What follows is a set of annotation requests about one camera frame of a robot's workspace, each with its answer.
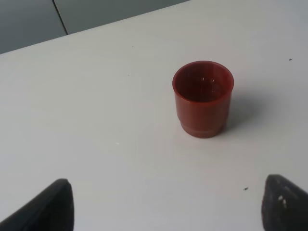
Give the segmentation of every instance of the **plastic cup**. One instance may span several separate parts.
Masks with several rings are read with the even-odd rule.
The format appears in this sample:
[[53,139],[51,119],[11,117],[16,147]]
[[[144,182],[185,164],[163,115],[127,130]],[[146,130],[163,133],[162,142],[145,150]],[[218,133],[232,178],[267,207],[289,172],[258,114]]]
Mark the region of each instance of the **plastic cup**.
[[198,138],[210,138],[226,125],[234,79],[223,65],[197,61],[183,66],[172,86],[183,129]]

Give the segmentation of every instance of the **gray wall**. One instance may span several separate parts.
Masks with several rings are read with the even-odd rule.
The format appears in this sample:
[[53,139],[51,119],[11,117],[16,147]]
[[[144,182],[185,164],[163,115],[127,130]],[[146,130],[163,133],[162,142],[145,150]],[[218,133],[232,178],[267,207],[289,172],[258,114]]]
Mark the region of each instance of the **gray wall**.
[[52,0],[0,0],[0,53],[64,35]]
[[187,0],[54,0],[68,34]]

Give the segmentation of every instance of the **black object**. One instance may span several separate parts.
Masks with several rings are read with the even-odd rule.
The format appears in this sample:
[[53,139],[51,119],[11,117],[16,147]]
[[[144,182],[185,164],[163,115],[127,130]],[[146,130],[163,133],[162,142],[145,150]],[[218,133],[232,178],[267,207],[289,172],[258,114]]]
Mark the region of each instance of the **black object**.
[[59,179],[0,223],[0,231],[73,231],[74,201],[68,180]]
[[265,231],[308,231],[308,194],[281,175],[269,175],[262,221]]

